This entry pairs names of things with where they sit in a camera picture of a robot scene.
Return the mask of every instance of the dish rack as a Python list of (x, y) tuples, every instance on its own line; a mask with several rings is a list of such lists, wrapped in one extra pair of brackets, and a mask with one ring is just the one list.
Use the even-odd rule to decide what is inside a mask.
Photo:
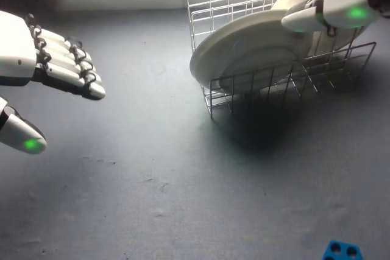
[[(188, 17), (190, 21), (191, 46), (193, 52), (197, 46), (210, 34), (221, 26), (253, 12), (269, 10), (276, 0), (187, 0)], [(256, 71), (237, 74), (234, 76), (225, 76), (210, 81), (209, 87), (202, 86), (202, 93), (207, 105), (210, 117), (213, 118), (213, 110), (222, 106), (227, 106), (233, 113), (233, 104), (242, 97), (244, 100), (252, 103), (255, 98), (265, 99), (277, 96), (281, 106), (285, 104), (287, 96), (290, 93), (301, 99), (303, 93), (312, 90), (318, 93), (324, 88), (326, 83), (330, 88), (337, 89), (342, 85), (341, 79), (348, 79), (355, 83), (363, 73), (369, 59), (375, 49), (376, 42), (353, 45), (355, 37), (360, 29), (355, 29), (350, 43), (344, 48), (335, 51), (334, 46), (337, 40), (337, 34), (333, 42), (332, 49), (326, 54), (317, 54), (317, 48), (321, 42), (321, 32), (313, 56), (306, 58), (302, 62), (295, 62), (288, 66), (287, 75), (284, 79), (274, 79), (275, 66), (273, 68), (258, 69)], [(255, 81), (259, 76), (264, 76), (268, 71), (270, 76), (268, 87), (254, 88)], [(236, 81), (251, 80), (250, 91), (241, 95), (235, 93)], [(220, 81), (228, 79), (231, 85), (230, 93), (219, 93)]]

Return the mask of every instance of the black hole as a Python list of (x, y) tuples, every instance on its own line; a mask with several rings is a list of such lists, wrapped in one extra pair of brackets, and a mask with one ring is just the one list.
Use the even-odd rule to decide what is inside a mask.
[(350, 257), (350, 258), (356, 258), (356, 256), (358, 256), (358, 252), (356, 251), (356, 248), (354, 247), (349, 247), (347, 249), (347, 255)]
[(330, 250), (334, 253), (334, 254), (340, 254), (341, 253), (341, 246), (337, 243), (333, 243), (331, 246), (330, 246)]

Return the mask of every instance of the green light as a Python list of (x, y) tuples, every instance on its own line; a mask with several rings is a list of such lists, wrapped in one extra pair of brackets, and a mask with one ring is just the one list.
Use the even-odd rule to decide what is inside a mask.
[(361, 7), (354, 7), (349, 11), (349, 16), (355, 19), (363, 19), (368, 17), (369, 12)]
[(24, 142), (24, 148), (30, 150), (32, 152), (41, 152), (42, 144), (38, 142), (36, 139), (30, 139)]

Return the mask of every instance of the gray tabletop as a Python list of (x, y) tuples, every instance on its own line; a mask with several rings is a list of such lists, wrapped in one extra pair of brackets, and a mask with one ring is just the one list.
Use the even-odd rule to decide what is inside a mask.
[(68, 15), (107, 97), (1, 88), (41, 128), (0, 146), (0, 259), (320, 259), (332, 239), (389, 259), (390, 28), (352, 94), (243, 122), (209, 118), (185, 11)]

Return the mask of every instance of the blue plastic block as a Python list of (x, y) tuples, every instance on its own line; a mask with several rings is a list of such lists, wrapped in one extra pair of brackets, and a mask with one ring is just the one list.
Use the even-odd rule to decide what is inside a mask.
[(322, 260), (363, 260), (363, 257), (358, 246), (331, 241)]

